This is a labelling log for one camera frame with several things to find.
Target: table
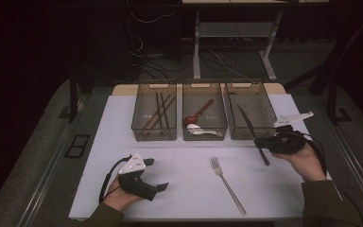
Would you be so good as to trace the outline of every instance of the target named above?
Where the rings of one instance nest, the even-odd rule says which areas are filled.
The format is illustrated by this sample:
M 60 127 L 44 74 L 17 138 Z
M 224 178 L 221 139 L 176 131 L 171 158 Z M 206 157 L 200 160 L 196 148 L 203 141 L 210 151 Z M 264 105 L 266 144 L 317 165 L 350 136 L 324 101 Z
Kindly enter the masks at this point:
M 275 0 L 182 0 L 184 4 L 255 4 L 255 3 L 281 3 Z M 329 2 L 329 0 L 300 0 L 300 4 L 314 2 Z M 268 43 L 264 50 L 259 52 L 261 61 L 270 81 L 276 81 L 276 74 L 269 60 L 270 49 L 276 37 L 283 12 L 278 11 L 272 22 L 235 22 L 213 23 L 201 22 L 199 11 L 196 14 L 196 32 L 194 40 L 193 72 L 194 78 L 200 78 L 199 69 L 199 38 L 200 37 L 267 37 Z
M 266 88 L 277 115 L 298 114 L 291 95 L 283 94 L 280 84 L 266 84 Z M 182 129 L 178 128 L 176 141 L 136 142 L 130 128 L 136 89 L 137 85 L 118 85 L 109 97 L 69 218 L 89 217 L 98 205 L 101 185 L 112 165 L 137 151 L 143 158 L 156 160 L 142 179 L 152 185 L 169 182 L 169 186 L 153 201 L 130 206 L 125 220 L 275 220 L 302 215 L 302 178 L 288 162 L 272 158 L 267 150 L 270 166 L 265 166 L 252 141 L 233 141 L 229 132 L 224 141 L 183 141 Z M 181 98 L 178 96 L 179 113 Z M 308 133 L 302 121 L 292 126 Z M 213 156 L 222 165 L 246 216 L 241 216 L 211 169 Z

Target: white table surface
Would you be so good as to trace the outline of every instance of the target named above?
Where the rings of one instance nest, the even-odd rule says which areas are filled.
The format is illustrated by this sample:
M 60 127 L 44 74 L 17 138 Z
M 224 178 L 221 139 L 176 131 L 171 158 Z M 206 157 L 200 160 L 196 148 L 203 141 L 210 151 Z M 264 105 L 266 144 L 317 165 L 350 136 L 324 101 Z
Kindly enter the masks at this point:
M 291 95 L 269 95 L 277 116 L 298 114 Z M 178 96 L 178 122 L 182 122 L 182 97 Z M 136 142 L 130 128 L 135 96 L 110 96 L 78 186 L 69 218 L 86 219 L 98 205 L 106 174 L 114 163 L 139 151 L 153 158 L 142 179 L 149 184 L 169 183 L 153 201 L 138 201 L 124 211 L 125 220 L 275 220 L 302 216 L 302 178 L 291 165 L 264 153 L 265 166 L 252 141 L 234 141 L 229 130 L 224 141 Z M 308 133 L 302 121 L 294 130 Z M 226 186 L 211 168 L 211 157 L 220 162 L 224 177 L 247 211 L 242 216 Z

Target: white spoon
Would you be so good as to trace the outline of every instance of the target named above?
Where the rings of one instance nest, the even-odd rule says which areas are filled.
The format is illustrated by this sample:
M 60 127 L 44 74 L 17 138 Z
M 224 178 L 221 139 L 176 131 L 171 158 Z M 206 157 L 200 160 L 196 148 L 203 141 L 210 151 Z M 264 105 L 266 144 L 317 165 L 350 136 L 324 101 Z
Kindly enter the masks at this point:
M 223 136 L 223 133 L 221 133 L 221 132 L 203 130 L 200 126 L 195 125 L 195 124 L 187 125 L 187 129 L 188 129 L 188 131 L 190 131 L 190 133 L 195 134 L 195 135 L 214 134 L 214 135 L 218 135 L 218 136 Z

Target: silver fork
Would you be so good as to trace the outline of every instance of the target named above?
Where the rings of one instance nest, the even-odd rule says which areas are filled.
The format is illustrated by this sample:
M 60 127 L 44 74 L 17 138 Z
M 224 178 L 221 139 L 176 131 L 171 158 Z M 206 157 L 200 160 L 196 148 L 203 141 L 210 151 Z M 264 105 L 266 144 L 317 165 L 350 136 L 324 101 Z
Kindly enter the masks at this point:
M 247 213 L 243 205 L 240 203 L 237 196 L 232 191 L 232 188 L 229 186 L 229 184 L 226 182 L 225 178 L 223 177 L 223 171 L 222 168 L 220 167 L 219 162 L 217 161 L 217 158 L 216 157 L 211 158 L 211 163 L 212 163 L 212 169 L 214 170 L 215 174 L 222 179 L 222 181 L 225 183 L 226 187 L 228 188 L 229 193 L 231 194 L 234 203 L 237 205 L 238 210 L 240 210 L 241 215 L 246 215 Z

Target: utensil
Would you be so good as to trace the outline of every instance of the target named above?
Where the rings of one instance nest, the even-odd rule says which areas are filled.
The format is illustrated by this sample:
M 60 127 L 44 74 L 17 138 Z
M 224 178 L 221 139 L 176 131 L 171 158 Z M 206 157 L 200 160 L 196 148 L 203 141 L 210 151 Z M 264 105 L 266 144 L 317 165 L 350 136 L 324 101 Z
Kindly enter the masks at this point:
M 174 100 L 176 100 L 176 96 L 173 96 L 173 98 L 170 100 L 170 102 L 168 103 L 168 104 L 166 104 L 165 106 L 164 106 L 164 112 L 163 113 L 161 113 L 161 111 L 160 110 L 158 110 L 156 113 L 155 113 L 155 115 L 156 114 L 159 114 L 159 116 L 158 116 L 158 118 L 152 123 L 152 125 L 151 125 L 151 127 L 149 127 L 151 130 L 158 124 L 158 122 L 161 120 L 161 117 L 162 117 L 162 115 L 164 115 L 164 114 L 166 114 L 166 110 L 170 107 L 170 105 L 172 105 L 172 102 L 174 101 Z M 145 126 L 144 126 L 144 130 L 146 130 L 147 128 L 148 128 L 148 125 L 149 125 L 149 123 L 151 123 L 151 121 L 152 121 L 152 119 L 153 119 L 153 117 L 145 124 Z M 150 132 L 149 131 L 144 131 L 144 135 L 150 135 Z
M 252 125 L 252 123 L 250 122 L 249 118 L 247 117 L 246 113 L 244 113 L 243 109 L 241 108 L 240 105 L 237 104 L 238 109 L 240 110 L 241 114 L 243 115 L 244 121 L 246 121 L 247 126 L 250 129 L 250 132 L 252 134 L 252 137 L 254 137 L 254 143 L 255 143 L 255 133 L 254 133 L 254 126 Z M 262 160 L 264 160 L 265 165 L 269 166 L 269 160 L 267 158 L 267 156 L 265 156 L 264 152 L 262 151 L 261 148 L 258 148 L 259 153 L 261 154 Z
M 164 96 L 161 93 L 161 101 L 162 101 L 162 107 L 164 107 Z M 164 122 L 166 123 L 166 128 L 169 129 L 169 121 L 167 120 L 167 113 L 166 109 L 164 108 Z
M 194 114 L 191 114 L 191 115 L 188 115 L 184 118 L 184 125 L 187 126 L 189 124 L 197 124 L 197 121 L 198 121 L 198 118 L 199 118 L 199 115 L 204 112 L 208 107 L 210 107 L 212 105 L 212 103 L 214 103 L 214 100 L 213 99 L 209 99 L 207 101 L 207 103 L 205 103 L 205 105 L 203 105 L 201 107 L 201 109 L 199 109 L 199 111 L 197 111 L 196 113 Z
M 156 96 L 156 99 L 157 99 L 157 111 L 158 111 L 158 113 L 161 113 L 161 109 L 159 107 L 159 98 L 158 98 L 158 93 L 157 92 L 155 93 L 155 96 Z M 161 118 L 159 120 L 159 125 L 161 126 L 161 129 L 162 129 L 163 127 L 162 127 L 162 120 L 161 120 Z
M 160 106 L 160 108 L 162 108 L 164 106 L 164 104 L 167 102 L 167 100 L 170 98 L 170 95 L 167 96 L 167 98 L 164 100 L 164 102 L 162 102 L 162 105 Z M 146 124 L 143 126 L 143 129 L 146 129 L 148 128 L 149 124 L 151 123 L 151 121 L 155 118 L 155 116 L 157 114 L 160 114 L 160 110 L 157 110 L 156 112 L 154 112 L 152 115 L 151 115 L 151 118 L 146 122 Z
M 225 178 L 223 177 L 223 171 L 222 168 L 220 167 L 219 162 L 217 161 L 217 158 L 216 157 L 211 158 L 211 163 L 212 163 L 212 169 L 214 170 L 215 174 L 222 179 L 222 181 L 225 183 L 226 187 L 228 188 L 229 193 L 231 194 L 234 203 L 237 205 L 237 208 L 240 211 L 241 215 L 243 216 L 246 215 L 247 213 L 243 205 L 238 200 L 237 196 L 232 191 L 232 188 L 229 186 L 229 184 L 226 182 Z
M 187 126 L 188 131 L 190 131 L 190 133 L 195 134 L 195 135 L 199 135 L 199 134 L 214 134 L 214 135 L 218 135 L 218 136 L 223 136 L 223 133 L 220 131 L 207 131 L 207 130 L 203 130 L 200 126 L 195 125 L 195 124 L 189 124 Z

